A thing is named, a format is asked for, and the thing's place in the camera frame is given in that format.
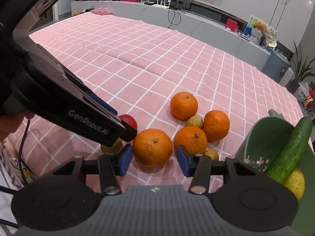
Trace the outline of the person's left hand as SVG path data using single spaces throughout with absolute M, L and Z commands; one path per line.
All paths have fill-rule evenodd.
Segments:
M 32 119 L 34 116 L 35 114 L 28 110 L 21 111 L 14 116 L 0 116 L 0 141 L 6 139 L 11 133 L 16 132 L 25 118 Z

